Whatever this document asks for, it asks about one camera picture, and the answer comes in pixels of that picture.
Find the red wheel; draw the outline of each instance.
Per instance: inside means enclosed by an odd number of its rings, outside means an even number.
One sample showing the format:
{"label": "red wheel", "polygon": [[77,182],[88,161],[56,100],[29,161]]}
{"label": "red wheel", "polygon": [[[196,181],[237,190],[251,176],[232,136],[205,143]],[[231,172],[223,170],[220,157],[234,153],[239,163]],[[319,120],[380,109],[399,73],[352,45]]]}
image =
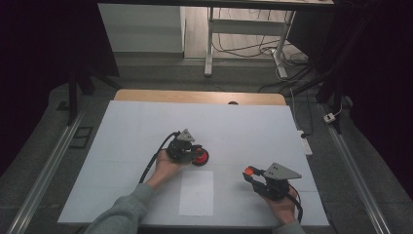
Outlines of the red wheel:
{"label": "red wheel", "polygon": [[203,153],[203,155],[196,157],[193,161],[192,164],[195,166],[203,166],[207,163],[207,160],[209,159],[209,154],[207,153],[207,151],[205,150],[205,152]]}

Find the person's arm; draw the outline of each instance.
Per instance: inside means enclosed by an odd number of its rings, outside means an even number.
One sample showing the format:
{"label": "person's arm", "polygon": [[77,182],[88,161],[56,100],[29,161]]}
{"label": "person's arm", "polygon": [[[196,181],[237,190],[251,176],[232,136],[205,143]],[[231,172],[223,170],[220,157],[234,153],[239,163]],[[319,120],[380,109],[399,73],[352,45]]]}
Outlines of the person's arm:
{"label": "person's arm", "polygon": [[116,200],[113,207],[98,216],[85,233],[136,234],[155,190],[176,175],[181,166],[171,162],[167,152],[162,150],[156,161],[155,173],[145,183],[138,184],[130,195]]}
{"label": "person's arm", "polygon": [[[297,192],[294,189],[289,189],[289,194],[295,198]],[[295,204],[288,198],[283,198],[279,201],[273,201],[261,196],[269,205],[274,217],[282,224],[277,229],[279,234],[305,234],[303,228],[297,219],[295,219],[294,211]]]}

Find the white paper sheet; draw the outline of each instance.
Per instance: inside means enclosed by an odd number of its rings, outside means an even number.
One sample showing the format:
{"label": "white paper sheet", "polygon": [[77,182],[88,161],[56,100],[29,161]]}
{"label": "white paper sheet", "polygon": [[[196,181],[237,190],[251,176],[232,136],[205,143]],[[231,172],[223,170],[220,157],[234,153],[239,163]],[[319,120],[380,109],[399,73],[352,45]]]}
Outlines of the white paper sheet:
{"label": "white paper sheet", "polygon": [[179,215],[213,215],[213,172],[183,172]]}

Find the metal rail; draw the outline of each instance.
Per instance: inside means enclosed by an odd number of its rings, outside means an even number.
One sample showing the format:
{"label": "metal rail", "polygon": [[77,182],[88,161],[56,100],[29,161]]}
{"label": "metal rail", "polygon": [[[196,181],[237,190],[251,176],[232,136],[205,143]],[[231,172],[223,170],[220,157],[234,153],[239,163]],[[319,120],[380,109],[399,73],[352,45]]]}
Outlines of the metal rail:
{"label": "metal rail", "polygon": [[[328,114],[321,104],[319,104],[319,110],[321,111],[322,115]],[[350,178],[355,185],[358,196],[366,207],[367,213],[370,216],[371,223],[376,229],[376,232],[379,234],[391,234],[392,232],[386,222],[386,219],[383,216],[383,213],[380,210],[376,199],[368,189],[367,184],[357,166],[357,163],[353,158],[353,155],[350,152],[346,141],[344,140],[344,137],[337,134],[336,130],[331,125],[328,125],[328,131],[330,132],[331,137],[333,138],[333,141],[340,153],[340,156],[343,159],[344,165],[346,166]]]}
{"label": "metal rail", "polygon": [[49,156],[48,161],[43,167],[42,172],[39,174],[36,182],[31,187],[30,192],[26,196],[7,233],[20,234],[25,232],[28,224],[30,223],[30,220],[33,218],[33,215],[43,198],[43,195],[45,194],[50,182],[52,181],[53,176],[55,175],[56,169],[60,164],[64,153],[66,152],[70,140],[73,138],[77,127],[79,126],[83,116],[85,115],[85,108],[87,104],[88,100],[86,99],[72,125],[67,126],[64,129],[54,150]]}

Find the wooden edge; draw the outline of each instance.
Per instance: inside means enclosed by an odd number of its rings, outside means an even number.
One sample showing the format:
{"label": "wooden edge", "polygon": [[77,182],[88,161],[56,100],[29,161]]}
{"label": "wooden edge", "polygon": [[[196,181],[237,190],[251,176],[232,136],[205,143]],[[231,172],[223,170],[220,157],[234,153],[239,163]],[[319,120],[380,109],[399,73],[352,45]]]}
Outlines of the wooden edge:
{"label": "wooden edge", "polygon": [[114,100],[210,104],[228,104],[235,101],[242,105],[286,105],[285,98],[279,94],[194,91],[120,90]]}

